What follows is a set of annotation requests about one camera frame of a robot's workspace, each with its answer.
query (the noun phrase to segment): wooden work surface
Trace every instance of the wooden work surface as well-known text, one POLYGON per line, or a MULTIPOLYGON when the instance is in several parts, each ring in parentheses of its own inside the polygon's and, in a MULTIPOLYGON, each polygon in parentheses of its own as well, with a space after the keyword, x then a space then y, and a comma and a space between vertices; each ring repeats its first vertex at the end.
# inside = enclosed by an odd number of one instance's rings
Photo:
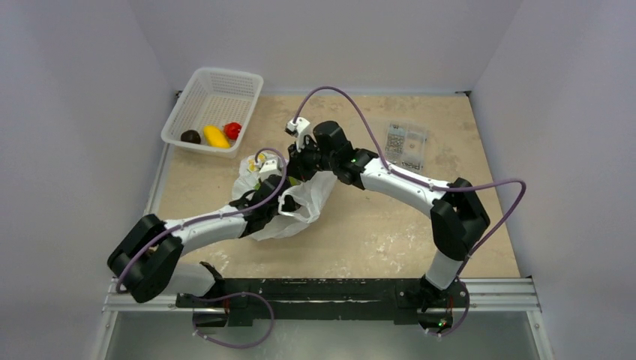
MULTIPOLYGON (((230 201, 242 158, 262 147, 287 154, 293 138, 283 129, 302 96, 262 96, 235 159, 176 148, 168 160, 158 216, 188 218, 230 201)), ((424 175, 474 185, 492 181, 482 141, 467 97, 357 96, 368 118, 408 119, 427 128, 424 175)), ((335 120, 356 147, 374 150, 355 110, 340 96, 315 96, 302 115, 316 124, 335 120)), ((501 208, 495 190, 478 193, 491 222, 501 208)), ((320 219, 290 238, 222 241, 184 256, 205 260, 226 277, 247 278, 417 278, 435 254, 431 222, 408 205, 379 193, 337 182, 320 219)), ((471 259, 470 278, 516 278, 515 255, 505 227, 471 259)))

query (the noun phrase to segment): gray floor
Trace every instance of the gray floor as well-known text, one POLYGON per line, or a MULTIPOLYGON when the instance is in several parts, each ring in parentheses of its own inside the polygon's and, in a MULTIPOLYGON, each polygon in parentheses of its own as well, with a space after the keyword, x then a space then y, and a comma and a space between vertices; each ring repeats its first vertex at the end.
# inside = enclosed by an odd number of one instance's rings
MULTIPOLYGON (((418 326, 391 322, 276 322, 271 337, 253 349, 226 349, 192 336, 190 313, 120 313, 107 359, 538 359, 524 312, 473 312, 441 341, 418 326)), ((221 328, 217 339, 256 340, 266 321, 254 327, 221 328)))

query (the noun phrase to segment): red tomato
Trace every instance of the red tomato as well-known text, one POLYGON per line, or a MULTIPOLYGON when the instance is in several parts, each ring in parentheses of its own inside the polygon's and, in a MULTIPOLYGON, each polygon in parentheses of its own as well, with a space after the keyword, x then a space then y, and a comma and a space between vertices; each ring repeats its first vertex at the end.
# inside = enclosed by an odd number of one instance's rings
POLYGON ((241 124, 238 122, 230 122, 223 126, 223 132, 230 140, 236 140, 239 138, 239 133, 241 132, 241 124))

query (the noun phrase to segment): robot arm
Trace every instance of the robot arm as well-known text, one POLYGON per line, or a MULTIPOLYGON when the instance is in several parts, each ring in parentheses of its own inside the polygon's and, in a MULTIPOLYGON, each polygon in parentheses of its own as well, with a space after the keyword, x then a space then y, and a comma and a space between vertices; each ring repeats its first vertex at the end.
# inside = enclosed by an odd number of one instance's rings
MULTIPOLYGON (((248 191, 240 199, 209 214, 165 221, 155 214, 142 217, 109 256, 109 268, 121 278, 125 268, 130 266, 122 283, 139 303, 153 299, 167 287, 171 293, 178 289, 179 292, 198 296, 207 295, 201 289, 211 289, 215 281, 222 279, 221 275, 209 264, 203 263, 203 267, 196 268, 177 268, 177 262, 180 257, 198 248, 255 233, 278 214, 279 196, 291 186, 288 178, 284 179, 278 193, 269 201, 258 208, 253 207, 270 197, 280 184, 282 176, 279 160, 266 161, 259 170, 259 177, 260 186, 257 190, 248 191), (136 262, 129 265, 139 251, 170 229, 174 230, 157 241, 154 249, 147 250, 136 262)), ((284 199, 284 211, 293 212, 298 208, 299 205, 291 197, 284 199)))
MULTIPOLYGON (((331 171, 344 184, 388 195, 431 219, 437 252, 429 271, 421 279, 421 286, 427 294, 425 298, 439 298, 440 293, 457 277, 469 251, 490 225, 475 192, 446 193, 415 184, 391 173, 375 152, 353 148, 337 122, 318 124, 313 129, 314 140, 306 134, 308 121, 299 120, 302 132, 294 131, 294 121, 286 126, 288 134, 304 137, 300 142, 303 144, 302 151, 298 148, 299 141, 288 148, 291 176, 308 180, 317 171, 331 171)), ((410 173, 409 177, 438 188, 472 186, 462 178, 449 184, 414 173, 410 173)))
MULTIPOLYGON (((446 193, 407 181, 386 169, 378 154, 363 148, 353 148, 335 121, 318 124, 313 129, 313 138, 308 134, 309 125, 309 121, 300 118, 298 124, 290 121, 286 126, 287 133, 298 137, 288 148, 287 175, 306 182, 318 171, 329 171, 346 185, 385 194, 428 216, 431 219, 437 252, 431 267, 420 279, 417 296, 421 297, 422 308, 439 301, 457 277, 458 269, 467 254, 490 224, 475 192, 446 193)), ((291 186, 289 178, 284 179, 279 193, 264 205, 234 216, 224 217, 222 214, 236 213, 261 203, 276 190, 282 179, 281 175, 278 160, 269 160, 259 170, 258 190, 248 191, 241 199, 234 200, 217 211, 188 219, 166 221, 159 220, 153 214, 146 215, 113 251, 108 260, 109 267, 120 277, 141 248, 157 234, 174 228, 157 243, 154 250, 144 253, 130 267, 123 280, 126 289, 136 301, 147 302, 153 299, 167 288, 173 275, 178 275, 175 274, 175 269, 181 256, 225 239, 248 236, 261 230, 278 215, 279 196, 291 186), (195 218, 208 220, 193 223, 195 218)), ((449 184, 413 173, 409 176, 439 188, 471 186, 462 178, 449 184)), ((291 197, 284 199, 285 212, 293 212, 298 208, 291 197)), ((210 265, 203 265, 211 275, 208 278, 212 285, 214 281, 222 279, 210 265)))

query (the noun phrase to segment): white plastic basket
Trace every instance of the white plastic basket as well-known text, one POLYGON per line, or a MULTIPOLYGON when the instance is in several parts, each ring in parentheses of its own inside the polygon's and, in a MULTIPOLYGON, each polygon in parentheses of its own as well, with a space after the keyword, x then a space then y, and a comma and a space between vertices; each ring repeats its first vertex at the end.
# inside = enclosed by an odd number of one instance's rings
POLYGON ((172 109, 161 131, 161 139, 193 152, 234 158, 262 87, 263 78, 253 73, 213 67, 200 68, 187 82, 172 109), (236 141, 228 139, 232 147, 215 148, 207 145, 203 127, 214 125, 223 130, 223 126, 230 122, 238 122, 242 126, 236 141), (181 134, 188 130, 199 132, 201 145, 180 140, 181 134))

